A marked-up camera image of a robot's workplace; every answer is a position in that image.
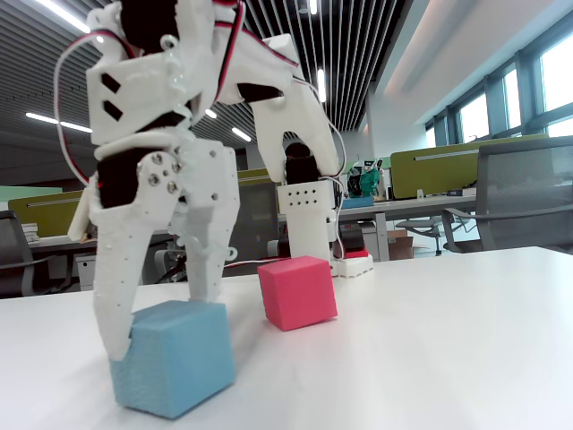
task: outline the window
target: window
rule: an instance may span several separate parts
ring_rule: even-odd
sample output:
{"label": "window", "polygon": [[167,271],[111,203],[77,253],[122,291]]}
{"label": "window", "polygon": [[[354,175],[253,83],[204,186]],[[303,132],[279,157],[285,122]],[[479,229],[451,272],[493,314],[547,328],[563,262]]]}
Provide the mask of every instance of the window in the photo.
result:
{"label": "window", "polygon": [[541,56],[545,111],[573,101],[573,35]]}
{"label": "window", "polygon": [[573,118],[560,123],[551,124],[547,127],[549,137],[570,136],[573,134]]}
{"label": "window", "polygon": [[485,94],[470,101],[459,111],[462,143],[468,143],[489,134]]}
{"label": "window", "polygon": [[512,70],[503,77],[503,91],[505,93],[506,115],[508,128],[521,125],[521,113],[519,112],[519,93],[517,92],[517,70]]}
{"label": "window", "polygon": [[433,127],[426,130],[426,140],[428,141],[428,148],[436,147],[436,134],[433,132]]}

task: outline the foam block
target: foam block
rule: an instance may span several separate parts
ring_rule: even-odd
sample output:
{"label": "foam block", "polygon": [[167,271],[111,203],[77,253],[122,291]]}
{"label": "foam block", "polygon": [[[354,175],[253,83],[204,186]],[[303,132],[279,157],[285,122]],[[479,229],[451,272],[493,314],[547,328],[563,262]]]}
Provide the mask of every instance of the foam block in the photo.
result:
{"label": "foam block", "polygon": [[182,415],[235,379],[225,306],[170,301],[135,313],[132,344],[110,368],[119,404]]}
{"label": "foam block", "polygon": [[267,318],[282,331],[299,329],[338,315],[330,264],[298,257],[259,268]]}

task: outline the cardboard box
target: cardboard box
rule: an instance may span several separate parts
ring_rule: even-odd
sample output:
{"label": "cardboard box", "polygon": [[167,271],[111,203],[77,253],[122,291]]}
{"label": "cardboard box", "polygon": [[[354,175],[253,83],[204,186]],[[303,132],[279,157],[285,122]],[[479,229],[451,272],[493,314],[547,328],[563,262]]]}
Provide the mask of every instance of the cardboard box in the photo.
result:
{"label": "cardboard box", "polygon": [[391,262],[414,258],[414,238],[407,230],[389,230],[388,249]]}

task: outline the table surface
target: table surface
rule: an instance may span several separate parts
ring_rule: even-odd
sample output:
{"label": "table surface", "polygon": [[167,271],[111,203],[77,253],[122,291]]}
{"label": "table surface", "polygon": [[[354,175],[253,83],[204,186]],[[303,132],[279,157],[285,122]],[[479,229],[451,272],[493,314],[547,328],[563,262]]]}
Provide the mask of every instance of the table surface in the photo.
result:
{"label": "table surface", "polygon": [[[0,300],[0,428],[570,429],[571,256],[385,262],[336,279],[338,318],[281,332],[256,277],[223,280],[233,386],[177,421],[115,404],[91,292]],[[140,288],[135,308],[186,299]]]}

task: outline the chair backrest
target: chair backrest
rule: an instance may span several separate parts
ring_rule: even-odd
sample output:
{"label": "chair backrest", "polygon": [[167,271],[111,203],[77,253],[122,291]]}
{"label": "chair backrest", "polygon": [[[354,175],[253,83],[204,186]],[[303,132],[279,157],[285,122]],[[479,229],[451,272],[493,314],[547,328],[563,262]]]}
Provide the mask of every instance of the chair backrest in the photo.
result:
{"label": "chair backrest", "polygon": [[[480,148],[476,213],[516,213],[573,203],[573,136]],[[573,212],[478,221],[484,250],[573,244]]]}
{"label": "chair backrest", "polygon": [[[31,262],[32,254],[13,211],[0,211],[0,266]],[[22,294],[24,285],[31,285],[33,266],[0,270],[0,298]]]}

